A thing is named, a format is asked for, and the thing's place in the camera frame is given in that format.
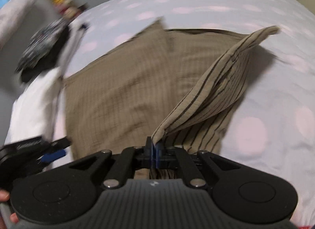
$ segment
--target polka dot bedsheet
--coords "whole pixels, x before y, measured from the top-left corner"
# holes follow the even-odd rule
[[[221,155],[278,175],[298,191],[292,217],[315,224],[315,16],[296,0],[111,0],[78,20],[90,27],[66,77],[163,16],[168,28],[217,28],[251,33],[278,25],[262,43],[249,75],[250,87],[234,114]],[[66,136],[64,93],[55,139]],[[70,155],[57,162],[70,161]]]

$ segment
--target khaki fabric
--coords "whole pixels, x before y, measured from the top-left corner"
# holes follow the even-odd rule
[[[74,158],[120,153],[147,136],[218,152],[247,87],[251,49],[278,30],[164,30],[156,21],[65,80]]]

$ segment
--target white cloth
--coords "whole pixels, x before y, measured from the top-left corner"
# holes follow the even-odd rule
[[[57,98],[61,89],[61,69],[41,73],[14,102],[9,128],[9,142],[42,135],[51,140]]]

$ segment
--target hand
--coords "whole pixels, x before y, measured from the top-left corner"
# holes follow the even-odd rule
[[[7,191],[0,190],[0,202],[6,202],[9,200],[9,198],[10,198],[10,194]],[[19,221],[15,213],[10,216],[10,220],[15,224]],[[0,218],[0,229],[6,229],[6,226],[2,218]]]

